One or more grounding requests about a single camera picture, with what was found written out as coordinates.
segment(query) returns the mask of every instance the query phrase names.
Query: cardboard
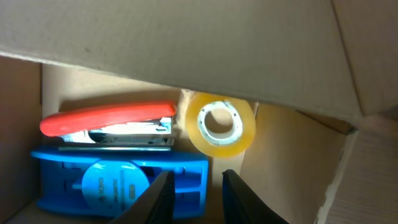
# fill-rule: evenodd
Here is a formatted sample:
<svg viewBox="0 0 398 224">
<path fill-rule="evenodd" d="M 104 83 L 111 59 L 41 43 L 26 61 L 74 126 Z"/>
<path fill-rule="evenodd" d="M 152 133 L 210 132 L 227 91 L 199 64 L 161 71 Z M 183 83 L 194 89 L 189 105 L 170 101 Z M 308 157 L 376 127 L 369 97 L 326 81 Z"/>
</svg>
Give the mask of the cardboard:
<svg viewBox="0 0 398 224">
<path fill-rule="evenodd" d="M 398 2 L 333 0 L 364 115 L 398 102 Z"/>
<path fill-rule="evenodd" d="M 40 144 L 40 65 L 0 57 L 0 222 L 36 197 Z"/>
<path fill-rule="evenodd" d="M 330 1 L 5 0 L 0 54 L 353 120 Z"/>
<path fill-rule="evenodd" d="M 0 1 L 0 55 L 53 64 L 40 79 L 39 64 L 0 58 L 0 222 L 105 222 L 23 208 L 37 198 L 42 117 L 171 99 L 176 149 L 197 152 L 183 125 L 196 90 L 261 104 L 253 146 L 210 160 L 212 206 L 192 222 L 222 223 L 221 173 L 234 169 L 287 221 L 324 223 L 356 137 L 345 134 L 398 102 L 398 4 L 366 2 Z"/>
<path fill-rule="evenodd" d="M 366 118 L 327 223 L 396 223 L 398 123 Z"/>
<path fill-rule="evenodd" d="M 175 150 L 198 152 L 183 125 L 192 91 L 54 65 L 43 66 L 42 83 L 43 117 L 58 110 L 108 103 L 174 100 L 178 104 Z M 235 158 L 209 158 L 205 216 L 185 223 L 223 223 L 221 186 L 222 172 L 226 169 L 240 173 L 255 193 L 286 220 L 308 223 L 317 218 L 326 189 L 334 181 L 341 152 L 346 150 L 346 136 L 292 109 L 265 104 L 257 107 L 256 103 L 252 103 L 252 108 L 254 113 L 258 111 L 254 144 Z M 334 119 L 330 122 L 335 122 L 337 127 L 341 124 Z M 66 224 L 107 223 L 108 220 L 47 213 L 36 208 L 33 201 L 9 220 L 9 223 L 22 222 Z"/>
<path fill-rule="evenodd" d="M 289 223 L 313 223 L 349 141 L 288 108 L 261 104 L 256 121 L 261 138 L 246 151 L 240 176 Z"/>
</svg>

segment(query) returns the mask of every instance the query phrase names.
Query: clear tape roll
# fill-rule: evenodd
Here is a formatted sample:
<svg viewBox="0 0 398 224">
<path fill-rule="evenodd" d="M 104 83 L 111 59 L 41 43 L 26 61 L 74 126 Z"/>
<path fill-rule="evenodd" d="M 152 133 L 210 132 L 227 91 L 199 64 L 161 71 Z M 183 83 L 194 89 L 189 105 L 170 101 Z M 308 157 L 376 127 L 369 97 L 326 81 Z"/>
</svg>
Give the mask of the clear tape roll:
<svg viewBox="0 0 398 224">
<path fill-rule="evenodd" d="M 233 124 L 226 133 L 214 133 L 206 127 L 206 115 L 216 109 L 231 113 Z M 207 93 L 193 96 L 186 113 L 185 127 L 199 151 L 219 158 L 239 155 L 251 145 L 256 135 L 256 121 L 247 101 Z"/>
</svg>

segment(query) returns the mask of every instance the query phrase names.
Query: red stapler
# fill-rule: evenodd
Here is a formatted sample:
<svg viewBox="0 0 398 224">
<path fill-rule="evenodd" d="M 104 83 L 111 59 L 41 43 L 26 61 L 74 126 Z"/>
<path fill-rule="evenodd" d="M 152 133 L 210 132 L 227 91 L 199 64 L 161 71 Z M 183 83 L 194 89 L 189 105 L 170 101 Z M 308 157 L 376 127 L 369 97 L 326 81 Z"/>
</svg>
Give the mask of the red stapler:
<svg viewBox="0 0 398 224">
<path fill-rule="evenodd" d="M 171 134 L 175 112 L 171 101 L 98 106 L 50 115 L 40 130 L 64 142 L 169 146 L 160 136 Z"/>
</svg>

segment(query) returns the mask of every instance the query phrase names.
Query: cardboard flap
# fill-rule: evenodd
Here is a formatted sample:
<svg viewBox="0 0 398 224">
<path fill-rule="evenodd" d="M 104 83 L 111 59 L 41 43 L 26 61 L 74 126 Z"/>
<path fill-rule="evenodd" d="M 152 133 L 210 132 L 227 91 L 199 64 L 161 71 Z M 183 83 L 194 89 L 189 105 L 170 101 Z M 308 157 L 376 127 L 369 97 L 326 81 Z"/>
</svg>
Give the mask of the cardboard flap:
<svg viewBox="0 0 398 224">
<path fill-rule="evenodd" d="M 335 178 L 346 136 L 298 111 L 264 104 L 256 126 L 240 176 L 289 223 L 313 223 Z"/>
<path fill-rule="evenodd" d="M 326 223 L 397 223 L 397 149 L 398 123 L 378 115 L 361 123 Z"/>
<path fill-rule="evenodd" d="M 364 115 L 398 104 L 398 1 L 334 0 Z"/>
<path fill-rule="evenodd" d="M 0 54 L 360 115 L 330 1 L 5 0 Z"/>
<path fill-rule="evenodd" d="M 348 135 L 356 131 L 356 128 L 349 122 L 342 121 L 336 118 L 322 116 L 314 113 L 301 112 L 305 116 L 318 121 L 322 125 L 337 131 L 340 134 Z"/>
</svg>

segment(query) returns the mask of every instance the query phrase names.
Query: cardboard box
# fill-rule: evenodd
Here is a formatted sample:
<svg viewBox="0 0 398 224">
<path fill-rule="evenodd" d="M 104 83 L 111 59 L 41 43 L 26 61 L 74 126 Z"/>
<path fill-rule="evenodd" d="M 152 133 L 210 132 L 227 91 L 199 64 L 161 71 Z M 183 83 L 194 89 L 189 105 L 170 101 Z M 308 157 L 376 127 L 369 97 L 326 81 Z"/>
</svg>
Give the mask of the cardboard box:
<svg viewBox="0 0 398 224">
<path fill-rule="evenodd" d="M 31 202 L 39 177 L 29 152 L 41 117 L 170 98 L 183 118 L 196 90 L 259 102 L 251 148 L 212 160 L 213 206 L 198 222 L 222 222 L 221 172 L 234 169 L 288 222 L 323 223 L 356 137 L 352 124 L 398 102 L 398 5 L 367 2 L 1 1 L 0 54 L 53 65 L 0 58 L 0 221 L 104 223 Z M 176 148 L 196 151 L 183 119 L 178 126 Z"/>
</svg>

